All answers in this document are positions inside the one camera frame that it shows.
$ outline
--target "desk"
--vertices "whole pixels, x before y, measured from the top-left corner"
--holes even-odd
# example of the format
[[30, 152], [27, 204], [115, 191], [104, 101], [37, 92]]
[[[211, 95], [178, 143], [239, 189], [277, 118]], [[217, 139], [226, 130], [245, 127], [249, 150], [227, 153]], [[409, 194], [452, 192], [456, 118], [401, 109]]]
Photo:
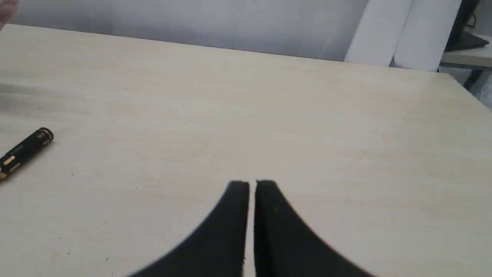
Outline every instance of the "desk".
[[[492, 37], [479, 35], [479, 37], [492, 43]], [[442, 56], [442, 67], [471, 69], [472, 72], [463, 87], [474, 96], [479, 96], [482, 87], [491, 75], [492, 69], [492, 45], [483, 48], [463, 51], [446, 52]]]
[[125, 276], [257, 178], [378, 276], [492, 270], [492, 114], [447, 74], [14, 25], [0, 49], [0, 148], [55, 133], [0, 186], [2, 276]]

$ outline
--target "black object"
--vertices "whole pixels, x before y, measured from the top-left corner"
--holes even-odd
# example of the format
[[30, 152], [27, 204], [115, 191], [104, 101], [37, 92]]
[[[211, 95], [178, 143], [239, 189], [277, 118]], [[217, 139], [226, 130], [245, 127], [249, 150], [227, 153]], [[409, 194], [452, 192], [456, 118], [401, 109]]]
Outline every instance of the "black object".
[[[132, 277], [241, 277], [249, 184], [230, 182], [203, 223], [180, 245]], [[273, 181], [255, 194], [257, 277], [371, 277], [318, 238]]]
[[480, 0], [461, 0], [460, 8], [456, 15], [451, 33], [449, 34], [448, 43], [446, 44], [446, 52], [480, 48], [489, 43], [476, 35], [464, 31], [466, 24], [479, 2]]
[[0, 179], [8, 178], [20, 166], [28, 162], [46, 145], [51, 143], [53, 138], [53, 133], [50, 130], [40, 128], [16, 145], [0, 158]]
[[133, 277], [242, 277], [248, 205], [249, 184], [230, 182], [184, 242]]

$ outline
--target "monitor stand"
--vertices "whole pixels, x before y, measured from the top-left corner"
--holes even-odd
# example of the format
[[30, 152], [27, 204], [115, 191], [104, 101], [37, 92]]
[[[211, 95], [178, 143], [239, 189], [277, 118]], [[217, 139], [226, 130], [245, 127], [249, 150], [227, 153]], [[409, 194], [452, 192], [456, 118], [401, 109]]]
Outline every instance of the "monitor stand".
[[463, 32], [460, 36], [460, 39], [454, 45], [449, 46], [445, 52], [466, 50], [466, 49], [475, 49], [481, 48], [487, 45], [489, 42], [485, 39], [477, 37], [476, 35], [472, 35], [467, 32]]

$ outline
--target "black monitor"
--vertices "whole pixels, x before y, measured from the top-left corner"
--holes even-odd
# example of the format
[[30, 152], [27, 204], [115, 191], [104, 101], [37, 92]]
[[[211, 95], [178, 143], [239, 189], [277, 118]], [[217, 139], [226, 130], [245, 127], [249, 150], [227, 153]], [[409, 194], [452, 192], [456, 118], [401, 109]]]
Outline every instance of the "black monitor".
[[470, 20], [473, 11], [477, 7], [480, 0], [461, 0], [460, 9], [456, 15], [456, 20], [453, 29], [449, 34], [446, 52], [480, 48], [487, 45], [489, 42], [464, 31], [466, 24]]

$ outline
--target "table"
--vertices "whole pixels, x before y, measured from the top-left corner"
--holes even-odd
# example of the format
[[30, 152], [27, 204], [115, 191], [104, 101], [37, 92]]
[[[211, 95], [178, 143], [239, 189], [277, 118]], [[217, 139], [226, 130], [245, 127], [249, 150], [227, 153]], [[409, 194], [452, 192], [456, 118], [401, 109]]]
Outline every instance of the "table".
[[378, 276], [492, 270], [492, 114], [447, 74], [15, 25], [0, 49], [0, 148], [55, 133], [0, 186], [2, 276], [125, 276], [257, 178]]
[[[492, 42], [492, 37], [490, 36], [477, 36]], [[440, 66], [471, 69], [472, 72], [463, 87], [469, 90], [474, 96], [478, 96], [491, 75], [492, 45], [488, 44], [483, 48], [477, 49], [446, 52], [442, 56]]]

